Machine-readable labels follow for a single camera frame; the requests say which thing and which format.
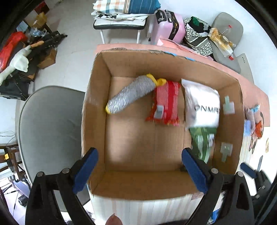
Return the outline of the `green striped cloth pack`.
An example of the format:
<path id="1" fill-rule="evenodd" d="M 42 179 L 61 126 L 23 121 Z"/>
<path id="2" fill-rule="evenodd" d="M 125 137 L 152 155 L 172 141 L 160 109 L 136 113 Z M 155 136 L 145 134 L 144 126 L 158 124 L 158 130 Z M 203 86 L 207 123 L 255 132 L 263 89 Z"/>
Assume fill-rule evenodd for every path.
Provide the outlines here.
<path id="1" fill-rule="evenodd" d="M 214 143 L 216 128 L 189 128 L 191 134 L 192 151 L 198 159 L 208 162 Z"/>

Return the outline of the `grey office chair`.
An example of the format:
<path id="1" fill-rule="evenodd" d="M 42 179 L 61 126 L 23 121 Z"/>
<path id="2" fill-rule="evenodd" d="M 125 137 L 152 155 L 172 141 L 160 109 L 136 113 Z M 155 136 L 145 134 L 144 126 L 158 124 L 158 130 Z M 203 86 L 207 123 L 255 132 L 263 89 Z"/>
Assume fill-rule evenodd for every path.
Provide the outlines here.
<path id="1" fill-rule="evenodd" d="M 35 91 L 22 108 L 18 144 L 26 174 L 57 174 L 81 158 L 84 92 L 59 86 Z"/>

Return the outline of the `grey seat cushion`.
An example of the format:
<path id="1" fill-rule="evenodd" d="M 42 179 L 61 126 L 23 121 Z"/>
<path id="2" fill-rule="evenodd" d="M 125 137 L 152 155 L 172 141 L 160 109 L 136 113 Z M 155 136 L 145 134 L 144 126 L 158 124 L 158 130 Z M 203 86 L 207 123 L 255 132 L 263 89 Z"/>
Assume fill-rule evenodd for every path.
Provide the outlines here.
<path id="1" fill-rule="evenodd" d="M 239 44 L 242 35 L 243 35 L 243 26 L 231 15 L 222 12 L 214 20 L 212 28 L 217 28 L 220 34 L 223 34 L 228 41 L 231 41 L 230 47 L 232 50 L 236 48 Z M 235 53 L 232 53 L 232 60 L 228 57 L 225 57 L 216 44 L 209 40 L 212 46 L 213 57 L 216 62 L 223 64 L 224 66 L 234 70 L 237 73 L 240 73 L 241 68 L 239 66 L 238 60 L 235 56 Z"/>

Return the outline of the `pink suitcase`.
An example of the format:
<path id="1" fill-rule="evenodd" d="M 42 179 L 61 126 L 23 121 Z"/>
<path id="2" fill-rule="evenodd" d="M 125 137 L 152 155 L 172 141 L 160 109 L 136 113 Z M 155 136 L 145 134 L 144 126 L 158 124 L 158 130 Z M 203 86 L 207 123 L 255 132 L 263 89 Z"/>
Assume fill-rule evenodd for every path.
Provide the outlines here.
<path id="1" fill-rule="evenodd" d="M 156 12 L 150 37 L 152 45 L 156 45 L 159 38 L 169 39 L 180 44 L 185 34 L 186 30 L 182 15 L 168 10 L 158 10 Z"/>

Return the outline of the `black white patterned bag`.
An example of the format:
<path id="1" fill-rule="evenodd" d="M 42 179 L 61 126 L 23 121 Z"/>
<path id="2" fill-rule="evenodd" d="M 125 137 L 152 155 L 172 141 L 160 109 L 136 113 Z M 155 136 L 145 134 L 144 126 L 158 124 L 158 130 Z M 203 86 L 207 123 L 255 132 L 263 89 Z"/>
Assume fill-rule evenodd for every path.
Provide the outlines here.
<path id="1" fill-rule="evenodd" d="M 183 42 L 198 54 L 208 57 L 213 54 L 213 49 L 208 38 L 211 26 L 198 17 L 184 19 L 185 37 Z"/>

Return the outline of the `folding bed with bedding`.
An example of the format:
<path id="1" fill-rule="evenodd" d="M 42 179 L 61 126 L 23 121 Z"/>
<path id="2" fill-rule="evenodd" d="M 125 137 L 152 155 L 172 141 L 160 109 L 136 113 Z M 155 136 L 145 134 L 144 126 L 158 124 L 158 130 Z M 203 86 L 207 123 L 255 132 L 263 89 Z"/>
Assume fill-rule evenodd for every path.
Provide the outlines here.
<path id="1" fill-rule="evenodd" d="M 145 28 L 149 16 L 160 9 L 159 1 L 111 0 L 93 3 L 93 28 L 100 32 L 105 43 L 104 30 L 136 30 L 140 41 L 141 31 Z"/>

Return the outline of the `brown cardboard box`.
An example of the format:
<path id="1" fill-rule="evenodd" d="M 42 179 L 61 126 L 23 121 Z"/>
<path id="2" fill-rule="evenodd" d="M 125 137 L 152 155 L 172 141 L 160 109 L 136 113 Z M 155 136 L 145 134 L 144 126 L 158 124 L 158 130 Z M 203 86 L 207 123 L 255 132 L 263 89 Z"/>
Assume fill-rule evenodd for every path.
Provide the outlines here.
<path id="1" fill-rule="evenodd" d="M 166 80 L 176 92 L 164 104 L 163 117 L 154 117 L 154 94 L 149 93 L 118 113 L 106 112 L 108 101 L 138 77 Z M 211 165 L 234 174 L 243 138 L 243 95 L 238 74 L 216 62 L 190 54 L 152 50 L 103 50 L 95 56 L 82 111 L 82 151 L 91 147 L 99 160 L 89 181 L 92 195 L 125 200 L 160 200 L 196 191 L 189 174 L 181 171 L 182 150 L 191 145 L 185 118 L 181 80 L 215 89 L 220 101 L 230 97 L 235 112 L 203 103 L 196 110 L 219 116 Z"/>

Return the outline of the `red striped cloth pack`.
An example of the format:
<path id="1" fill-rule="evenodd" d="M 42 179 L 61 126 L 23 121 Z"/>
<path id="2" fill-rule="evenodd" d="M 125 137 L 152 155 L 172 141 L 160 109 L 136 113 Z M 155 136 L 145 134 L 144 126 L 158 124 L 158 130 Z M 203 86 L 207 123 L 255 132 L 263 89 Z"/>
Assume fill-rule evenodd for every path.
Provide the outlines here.
<path id="1" fill-rule="evenodd" d="M 167 81 L 164 86 L 155 88 L 153 105 L 146 121 L 178 126 L 178 96 L 180 83 Z"/>

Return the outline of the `lilac towel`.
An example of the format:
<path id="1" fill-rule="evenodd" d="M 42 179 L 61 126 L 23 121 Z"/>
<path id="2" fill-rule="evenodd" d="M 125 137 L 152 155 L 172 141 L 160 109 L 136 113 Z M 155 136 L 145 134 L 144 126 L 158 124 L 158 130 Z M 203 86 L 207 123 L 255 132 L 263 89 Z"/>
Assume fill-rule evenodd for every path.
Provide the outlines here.
<path id="1" fill-rule="evenodd" d="M 250 121 L 250 127 L 255 128 L 254 112 L 249 108 L 245 108 L 245 116 L 248 121 Z"/>

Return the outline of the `pink plush rug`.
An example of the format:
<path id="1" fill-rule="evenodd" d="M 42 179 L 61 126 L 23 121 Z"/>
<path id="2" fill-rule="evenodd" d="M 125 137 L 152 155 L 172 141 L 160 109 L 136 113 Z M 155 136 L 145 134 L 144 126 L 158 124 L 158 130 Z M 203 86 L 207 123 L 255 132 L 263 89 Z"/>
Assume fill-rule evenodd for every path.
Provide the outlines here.
<path id="1" fill-rule="evenodd" d="M 269 98 L 267 94 L 265 94 L 259 87 L 257 87 L 252 82 L 248 81 L 242 75 L 233 71 L 232 69 L 217 63 L 212 60 L 211 57 L 204 57 L 198 53 L 195 53 L 193 50 L 189 50 L 186 47 L 182 47 L 174 42 L 170 45 L 164 46 L 155 46 L 149 44 L 128 44 L 128 43 L 120 43 L 120 44 L 99 44 L 96 47 L 96 53 L 101 51 L 110 50 L 110 49 L 118 49 L 118 50 L 150 50 L 150 51 L 158 51 L 158 52 L 167 52 L 173 55 L 178 55 L 182 57 L 187 57 L 189 59 L 193 59 L 199 61 L 201 63 L 207 64 L 209 66 L 215 67 L 228 75 L 236 78 L 241 86 L 243 103 L 246 107 L 251 107 L 253 105 L 259 104 L 260 110 L 263 113 L 264 117 L 264 125 L 266 127 L 270 126 L 270 104 Z"/>

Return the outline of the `white plastic package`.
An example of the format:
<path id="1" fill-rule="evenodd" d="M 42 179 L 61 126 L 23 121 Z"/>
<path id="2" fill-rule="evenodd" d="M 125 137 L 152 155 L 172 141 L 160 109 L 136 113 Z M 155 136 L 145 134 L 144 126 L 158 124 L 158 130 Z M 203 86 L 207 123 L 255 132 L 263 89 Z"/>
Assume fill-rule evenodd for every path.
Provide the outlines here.
<path id="1" fill-rule="evenodd" d="M 201 83 L 182 79 L 185 90 L 186 128 L 217 128 L 220 96 L 217 90 Z"/>

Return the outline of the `orange fabric item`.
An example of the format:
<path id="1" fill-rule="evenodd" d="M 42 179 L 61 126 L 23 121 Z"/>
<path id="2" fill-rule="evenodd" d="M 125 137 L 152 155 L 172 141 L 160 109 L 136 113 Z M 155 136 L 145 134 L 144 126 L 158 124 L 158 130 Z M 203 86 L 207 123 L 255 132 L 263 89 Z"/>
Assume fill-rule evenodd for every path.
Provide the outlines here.
<path id="1" fill-rule="evenodd" d="M 262 138 L 262 135 L 263 135 L 263 122 L 262 121 L 259 121 L 258 123 L 255 124 L 254 133 L 258 139 Z"/>

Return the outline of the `blue wet wipes pack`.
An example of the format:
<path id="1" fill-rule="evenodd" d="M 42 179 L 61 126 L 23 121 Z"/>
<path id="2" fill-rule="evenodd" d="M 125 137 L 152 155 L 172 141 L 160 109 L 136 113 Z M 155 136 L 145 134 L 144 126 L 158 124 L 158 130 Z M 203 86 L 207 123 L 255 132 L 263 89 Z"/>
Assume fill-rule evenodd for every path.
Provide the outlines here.
<path id="1" fill-rule="evenodd" d="M 251 121 L 244 120 L 244 131 L 243 136 L 251 136 Z"/>

